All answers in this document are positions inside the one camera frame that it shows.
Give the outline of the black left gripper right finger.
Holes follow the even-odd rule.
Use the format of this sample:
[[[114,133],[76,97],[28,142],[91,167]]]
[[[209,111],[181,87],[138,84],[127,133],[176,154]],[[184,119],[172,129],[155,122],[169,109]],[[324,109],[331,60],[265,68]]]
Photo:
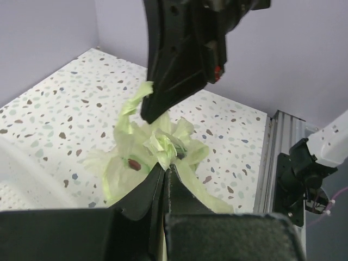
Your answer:
[[[168,260],[197,260],[208,245],[204,218],[208,209],[183,184],[176,165],[170,165],[165,180],[164,233]]]

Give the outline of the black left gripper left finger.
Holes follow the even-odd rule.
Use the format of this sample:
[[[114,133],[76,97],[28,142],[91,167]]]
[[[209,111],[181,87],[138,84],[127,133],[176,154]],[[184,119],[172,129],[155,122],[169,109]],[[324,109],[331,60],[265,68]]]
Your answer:
[[[114,205],[115,260],[161,260],[165,171],[157,163],[145,180]]]

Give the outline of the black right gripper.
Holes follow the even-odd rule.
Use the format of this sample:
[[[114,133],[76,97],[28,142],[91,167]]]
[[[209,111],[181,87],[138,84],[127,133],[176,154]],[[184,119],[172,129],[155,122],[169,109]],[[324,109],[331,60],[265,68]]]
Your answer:
[[[270,6],[271,1],[144,1],[153,92],[143,99],[142,119],[151,124],[219,81],[227,62],[226,35],[250,11]]]

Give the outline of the light green avocado plastic bag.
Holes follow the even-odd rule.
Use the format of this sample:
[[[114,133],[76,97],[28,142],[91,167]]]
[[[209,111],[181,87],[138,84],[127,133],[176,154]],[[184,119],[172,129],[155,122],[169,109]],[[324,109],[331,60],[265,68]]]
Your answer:
[[[101,177],[105,199],[114,204],[144,181],[155,164],[163,170],[173,164],[180,181],[208,209],[233,213],[231,205],[211,195],[196,177],[209,147],[192,138],[191,122],[182,117],[173,123],[168,112],[151,124],[131,121],[140,102],[153,93],[152,85],[143,82],[135,95],[125,101],[113,130],[115,147],[108,152],[91,150],[83,161],[85,169]]]

